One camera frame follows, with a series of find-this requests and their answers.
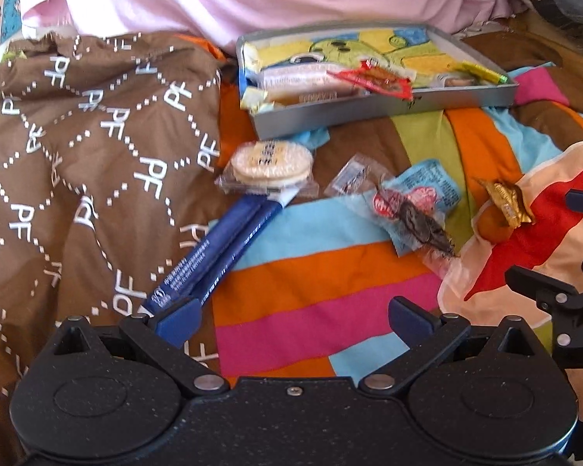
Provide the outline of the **brown PF patterned cloth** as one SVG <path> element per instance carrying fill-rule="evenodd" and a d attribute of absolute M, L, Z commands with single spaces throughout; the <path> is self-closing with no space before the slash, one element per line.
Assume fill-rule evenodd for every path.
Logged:
<path fill-rule="evenodd" d="M 172 31 L 15 40 L 0 62 L 0 465 L 12 392 L 67 316 L 136 313 L 203 225 L 224 54 Z"/>

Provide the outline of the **colourful striped blanket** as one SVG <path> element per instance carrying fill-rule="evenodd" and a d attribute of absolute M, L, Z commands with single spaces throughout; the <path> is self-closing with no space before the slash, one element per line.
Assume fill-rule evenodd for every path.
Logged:
<path fill-rule="evenodd" d="M 285 208 L 208 301 L 189 356 L 239 377 L 361 379 L 407 346 L 395 296 L 476 325 L 548 313 L 509 289 L 518 265 L 583 291 L 583 58 L 532 36 L 471 41 L 517 82 L 510 108 L 396 116 L 333 129 L 316 200 Z"/>

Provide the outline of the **dark preserved plum packet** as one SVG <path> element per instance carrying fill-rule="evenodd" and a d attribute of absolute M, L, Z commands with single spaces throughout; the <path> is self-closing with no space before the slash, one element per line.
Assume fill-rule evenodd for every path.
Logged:
<path fill-rule="evenodd" d="M 455 257 L 455 246 L 445 229 L 410 200 L 402 201 L 398 209 L 398 218 L 419 243 L 438 249 L 449 257 Z"/>

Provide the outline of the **grey tin tray cartoon print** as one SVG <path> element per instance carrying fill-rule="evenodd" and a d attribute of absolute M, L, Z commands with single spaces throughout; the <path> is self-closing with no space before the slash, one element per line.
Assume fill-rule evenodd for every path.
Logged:
<path fill-rule="evenodd" d="M 244 35 L 237 42 L 240 97 L 244 86 L 241 55 L 246 42 L 276 45 L 304 39 L 312 43 L 311 52 L 323 53 L 321 62 L 353 70 L 368 60 L 410 79 L 414 98 L 404 101 L 363 89 L 361 96 L 328 101 L 261 104 L 256 111 L 245 111 L 262 140 L 362 119 L 446 108 L 508 107 L 515 99 L 516 83 L 500 66 L 471 46 L 429 24 L 394 21 L 327 22 Z M 502 85 L 482 81 L 458 71 L 456 64 L 460 61 L 486 66 L 507 75 L 510 81 Z"/>

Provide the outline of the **yellow biscuit packet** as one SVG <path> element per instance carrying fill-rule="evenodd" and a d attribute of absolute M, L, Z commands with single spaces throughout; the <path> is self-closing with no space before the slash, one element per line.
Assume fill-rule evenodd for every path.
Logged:
<path fill-rule="evenodd" d="M 240 106 L 246 110 L 256 111 L 261 104 L 275 103 L 268 102 L 265 91 L 257 88 L 257 74 L 265 68 L 321 62 L 323 53 L 311 52 L 309 50 L 311 46 L 312 43 L 306 39 L 276 45 L 246 42 L 242 46 L 241 55 L 244 86 L 241 90 Z"/>

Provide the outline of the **white orange snack packet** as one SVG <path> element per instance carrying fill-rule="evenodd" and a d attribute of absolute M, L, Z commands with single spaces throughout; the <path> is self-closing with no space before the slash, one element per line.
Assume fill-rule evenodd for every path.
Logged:
<path fill-rule="evenodd" d="M 257 88 L 266 93 L 268 102 L 282 105 L 313 103 L 361 96 L 364 90 L 336 74 L 345 67 L 336 63 L 299 63 L 265 68 L 257 74 Z"/>

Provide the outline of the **small clear wrapped candy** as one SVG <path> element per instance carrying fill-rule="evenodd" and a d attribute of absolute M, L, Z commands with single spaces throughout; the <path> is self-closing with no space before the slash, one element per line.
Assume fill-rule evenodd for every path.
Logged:
<path fill-rule="evenodd" d="M 376 160 L 357 153 L 340 169 L 328 183 L 324 194 L 327 197 L 360 195 L 377 190 L 389 172 Z"/>

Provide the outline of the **yellow green stick packet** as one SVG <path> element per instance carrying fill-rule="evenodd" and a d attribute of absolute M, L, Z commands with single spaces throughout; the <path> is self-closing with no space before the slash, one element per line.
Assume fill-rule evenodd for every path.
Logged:
<path fill-rule="evenodd" d="M 458 71 L 463 71 L 494 85 L 502 85 L 510 81 L 507 75 L 500 74 L 498 71 L 493 71 L 491 68 L 470 61 L 460 61 L 456 64 L 456 68 Z"/>

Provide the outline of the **red dried tofu packet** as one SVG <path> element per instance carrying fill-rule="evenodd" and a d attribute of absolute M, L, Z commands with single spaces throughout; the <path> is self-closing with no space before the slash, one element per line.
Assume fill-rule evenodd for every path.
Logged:
<path fill-rule="evenodd" d="M 343 71 L 328 70 L 327 74 L 330 77 L 351 83 L 374 94 L 404 101 L 412 101 L 414 98 L 410 79 L 401 77 L 368 60 L 362 61 L 359 68 Z"/>

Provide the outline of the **gold foil snack packet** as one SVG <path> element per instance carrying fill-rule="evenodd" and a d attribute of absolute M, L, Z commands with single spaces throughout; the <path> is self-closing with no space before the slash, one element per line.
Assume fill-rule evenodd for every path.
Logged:
<path fill-rule="evenodd" d="M 503 180 L 478 179 L 477 182 L 487 191 L 493 204 L 500 210 L 503 218 L 511 228 L 516 230 L 524 224 L 534 224 L 535 215 L 531 207 L 524 200 L 521 188 L 511 182 Z"/>

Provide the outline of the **dark blue stick sachets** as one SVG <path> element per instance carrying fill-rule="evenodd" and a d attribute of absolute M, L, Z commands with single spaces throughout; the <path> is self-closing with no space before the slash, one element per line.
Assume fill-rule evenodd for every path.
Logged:
<path fill-rule="evenodd" d="M 287 187 L 267 195 L 247 194 L 235 201 L 150 294 L 144 304 L 147 313 L 161 316 L 189 301 L 204 305 L 259 231 L 299 193 L 299 187 Z"/>

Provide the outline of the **round rice cracker packet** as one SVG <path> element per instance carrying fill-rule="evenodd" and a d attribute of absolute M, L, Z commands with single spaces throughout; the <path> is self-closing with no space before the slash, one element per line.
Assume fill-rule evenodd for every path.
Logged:
<path fill-rule="evenodd" d="M 312 168 L 314 155 L 292 141 L 253 141 L 240 145 L 216 178 L 225 194 L 269 195 L 296 190 L 299 197 L 315 198 L 319 185 Z"/>

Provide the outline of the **light blue candy packet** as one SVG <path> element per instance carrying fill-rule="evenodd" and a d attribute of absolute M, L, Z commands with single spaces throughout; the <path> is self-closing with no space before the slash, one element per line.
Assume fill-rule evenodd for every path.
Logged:
<path fill-rule="evenodd" d="M 389 233 L 398 255 L 404 256 L 419 249 L 434 249 L 439 255 L 444 255 L 438 249 L 419 243 L 398 218 L 399 206 L 407 199 L 433 217 L 447 232 L 447 216 L 460 202 L 461 191 L 438 160 L 424 160 L 395 178 L 384 178 L 378 193 L 389 205 L 384 229 Z"/>

